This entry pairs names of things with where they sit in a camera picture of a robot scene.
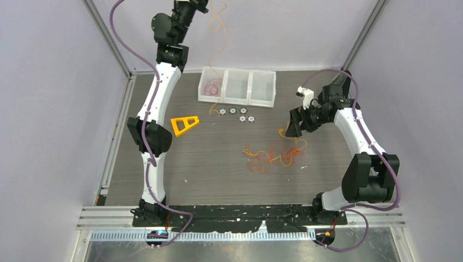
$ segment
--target washer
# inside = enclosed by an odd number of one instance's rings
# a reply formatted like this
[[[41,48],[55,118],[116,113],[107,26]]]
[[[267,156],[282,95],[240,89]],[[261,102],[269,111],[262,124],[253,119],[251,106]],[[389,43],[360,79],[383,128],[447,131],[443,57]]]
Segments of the washer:
[[[253,116],[248,116],[248,117],[247,117],[247,120],[248,120],[249,123],[254,123],[254,121],[256,120],[256,118],[253,117]]]

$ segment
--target orange wire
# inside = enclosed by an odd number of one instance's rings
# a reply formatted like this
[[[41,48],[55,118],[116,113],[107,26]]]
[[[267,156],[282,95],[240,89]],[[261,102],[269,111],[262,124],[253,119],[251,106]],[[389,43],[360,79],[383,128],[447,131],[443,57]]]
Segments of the orange wire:
[[[223,76],[220,76],[219,73],[214,69],[214,67],[212,67],[211,65],[211,62],[212,60],[214,59],[215,56],[217,56],[219,53],[221,53],[225,47],[227,46],[227,28],[225,27],[225,24],[223,23],[222,19],[220,18],[220,13],[225,10],[227,8],[227,3],[225,2],[225,0],[221,0],[222,3],[224,4],[224,7],[222,9],[220,9],[219,12],[216,12],[215,8],[214,8],[214,0],[211,0],[211,10],[212,10],[212,13],[214,14],[214,16],[209,20],[209,31],[211,31],[213,34],[217,33],[220,28],[223,28],[223,37],[224,37],[224,42],[223,42],[223,46],[220,50],[217,50],[215,51],[212,56],[209,58],[209,61],[208,61],[208,65],[209,67],[216,73],[216,75],[218,75],[221,79]],[[219,25],[217,26],[217,28],[213,29],[212,28],[212,22],[214,20],[217,20],[219,22]],[[214,109],[214,106],[216,106],[218,103],[220,103],[220,101],[222,100],[222,97],[223,97],[223,94],[221,92],[220,94],[220,97],[218,99],[218,101],[211,106],[211,108],[209,109],[209,115],[212,113],[212,112],[216,112],[218,113],[218,115],[220,116],[220,113],[219,111],[215,110]]]
[[[283,133],[284,133],[284,131],[286,131],[288,129],[288,126],[289,126],[289,122],[288,122],[287,127],[285,129],[280,128],[278,130],[278,133],[279,133],[279,135],[281,137],[287,138],[286,136],[283,135]],[[287,139],[290,139],[290,140],[294,141],[294,146],[292,146],[292,147],[290,147],[288,149],[286,149],[286,145],[283,142],[274,141],[274,142],[272,142],[270,144],[270,148],[269,148],[268,152],[258,151],[257,153],[252,153],[251,147],[250,147],[250,145],[248,145],[243,150],[243,153],[246,154],[249,157],[253,157],[253,158],[257,159],[256,162],[254,162],[254,161],[249,161],[248,162],[248,167],[250,168],[250,170],[252,172],[257,172],[257,171],[268,172],[269,169],[270,169],[271,164],[281,164],[281,165],[286,166],[286,167],[292,165],[294,163],[294,158],[296,156],[300,156],[300,155],[304,154],[302,149],[304,149],[308,145],[308,143],[307,143],[307,140],[305,140],[305,139],[297,139],[297,138],[287,138]],[[302,146],[302,147],[298,147],[298,143],[301,142],[301,141],[305,142],[305,145]],[[280,150],[280,154],[277,157],[274,157],[275,156],[275,149],[274,149],[275,144],[283,145],[283,147],[285,148],[284,151]],[[268,163],[268,168],[265,171],[263,169],[264,163]]]

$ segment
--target floor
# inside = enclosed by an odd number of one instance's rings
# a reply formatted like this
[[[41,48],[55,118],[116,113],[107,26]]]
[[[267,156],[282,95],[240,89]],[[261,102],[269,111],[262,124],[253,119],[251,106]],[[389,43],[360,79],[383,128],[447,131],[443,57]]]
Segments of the floor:
[[[252,172],[249,157],[242,151],[267,151],[274,141],[288,146],[279,128],[289,121],[290,109],[302,104],[295,91],[313,72],[277,72],[274,108],[249,106],[254,123],[240,123],[238,115],[209,115],[211,103],[198,102],[200,74],[183,74],[165,115],[168,119],[199,116],[200,124],[179,138],[174,137],[165,162],[164,185],[171,205],[206,204],[288,204],[311,203],[319,192],[332,190],[351,161],[349,149],[334,124],[325,124],[314,133],[304,133],[304,155],[289,167],[272,165],[268,172]],[[317,95],[334,74],[315,77],[307,87]],[[138,75],[128,109],[135,116],[145,101],[153,76]],[[233,105],[219,104],[216,109]],[[143,165],[138,147],[124,128],[106,206],[137,205],[143,191]]]

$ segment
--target tangled orange wire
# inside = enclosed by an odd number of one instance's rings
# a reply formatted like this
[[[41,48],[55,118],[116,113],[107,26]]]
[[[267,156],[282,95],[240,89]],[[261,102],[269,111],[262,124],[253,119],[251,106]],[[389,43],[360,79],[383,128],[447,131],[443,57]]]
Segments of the tangled orange wire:
[[[283,133],[288,129],[289,122],[285,129],[280,128],[278,129],[278,133],[281,137],[293,140],[294,146],[287,148],[286,144],[281,141],[275,141],[270,144],[270,148],[267,152],[259,151],[255,154],[251,152],[251,147],[248,145],[246,149],[243,150],[243,153],[248,157],[256,158],[257,161],[249,160],[247,165],[252,172],[268,172],[270,169],[271,164],[283,165],[283,166],[290,166],[294,163],[294,158],[296,156],[303,156],[305,154],[302,149],[307,146],[307,140],[305,139],[298,139],[298,138],[288,138]],[[298,147],[299,142],[304,142],[305,145],[302,147]],[[275,148],[276,145],[282,145],[283,149]]]

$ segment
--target yellow triangular part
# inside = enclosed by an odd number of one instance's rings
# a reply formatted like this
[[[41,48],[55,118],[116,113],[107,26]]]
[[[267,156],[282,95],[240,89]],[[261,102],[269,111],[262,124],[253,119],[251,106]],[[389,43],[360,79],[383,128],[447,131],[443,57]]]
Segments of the yellow triangular part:
[[[188,123],[188,120],[194,120],[192,124]],[[183,122],[183,125],[185,126],[184,129],[179,130],[179,127],[177,126],[177,122]],[[197,116],[186,116],[186,117],[178,117],[178,118],[172,118],[170,120],[170,123],[172,123],[172,128],[174,129],[174,133],[176,137],[179,137],[183,135],[186,131],[190,130],[197,124],[199,124],[199,117]]]

